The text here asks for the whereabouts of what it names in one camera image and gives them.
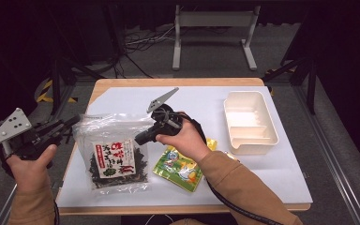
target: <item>sleeve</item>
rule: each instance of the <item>sleeve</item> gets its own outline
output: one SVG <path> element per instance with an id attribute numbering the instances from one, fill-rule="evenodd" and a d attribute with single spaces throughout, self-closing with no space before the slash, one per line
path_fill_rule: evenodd
<path id="1" fill-rule="evenodd" d="M 211 186 L 238 207 L 281 224 L 302 224 L 256 174 L 224 153 L 210 153 L 202 159 L 199 166 Z M 230 211 L 240 225 L 260 224 L 233 210 Z"/>
<path id="2" fill-rule="evenodd" d="M 54 200 L 49 187 L 33 192 L 16 192 L 11 204 L 9 225 L 53 225 L 54 219 Z"/>

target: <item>metal stand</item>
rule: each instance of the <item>metal stand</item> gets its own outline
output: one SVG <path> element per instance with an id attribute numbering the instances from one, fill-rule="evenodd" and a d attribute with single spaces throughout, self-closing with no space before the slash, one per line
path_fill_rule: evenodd
<path id="1" fill-rule="evenodd" d="M 315 95 L 315 82 L 317 77 L 317 69 L 315 65 L 315 60 L 312 57 L 303 57 L 291 61 L 287 65 L 280 67 L 279 69 L 275 70 L 274 72 L 271 72 L 270 74 L 267 74 L 262 78 L 262 80 L 266 83 L 272 80 L 273 78 L 276 78 L 277 76 L 285 73 L 287 70 L 295 67 L 297 68 L 294 71 L 294 74 L 289 79 L 289 81 L 291 85 L 301 85 L 303 83 L 303 80 L 309 74 L 308 86 L 307 86 L 307 106 L 309 111 L 312 114 L 315 114 L 314 95 Z"/>
<path id="2" fill-rule="evenodd" d="M 247 39 L 242 39 L 242 48 L 244 49 L 249 68 L 256 70 L 257 66 L 250 50 L 250 41 L 259 17 L 260 6 L 253 11 L 181 11 L 180 6 L 176 6 L 175 12 L 175 42 L 173 53 L 173 70 L 180 69 L 181 54 L 181 26 L 247 26 Z"/>

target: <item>yellow package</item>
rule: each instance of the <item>yellow package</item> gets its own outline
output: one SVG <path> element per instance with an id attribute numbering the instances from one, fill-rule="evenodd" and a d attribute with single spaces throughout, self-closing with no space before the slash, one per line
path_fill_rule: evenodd
<path id="1" fill-rule="evenodd" d="M 206 141 L 210 150 L 216 150 L 217 141 L 212 139 L 206 139 Z M 191 158 L 183 156 L 173 146 L 166 148 L 153 172 L 189 192 L 195 191 L 203 177 L 197 163 Z"/>

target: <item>white plastic container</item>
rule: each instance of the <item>white plastic container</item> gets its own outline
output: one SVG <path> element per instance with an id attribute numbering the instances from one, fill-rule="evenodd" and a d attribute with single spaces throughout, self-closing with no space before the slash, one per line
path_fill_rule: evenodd
<path id="1" fill-rule="evenodd" d="M 262 93 L 230 92 L 224 101 L 231 151 L 262 155 L 278 143 L 278 135 Z"/>

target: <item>red label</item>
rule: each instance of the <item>red label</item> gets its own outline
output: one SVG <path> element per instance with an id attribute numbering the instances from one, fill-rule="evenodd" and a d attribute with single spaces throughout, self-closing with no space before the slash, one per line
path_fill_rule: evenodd
<path id="1" fill-rule="evenodd" d="M 97 149 L 98 165 L 100 166 L 100 168 L 105 168 L 101 145 L 96 145 L 96 149 Z"/>

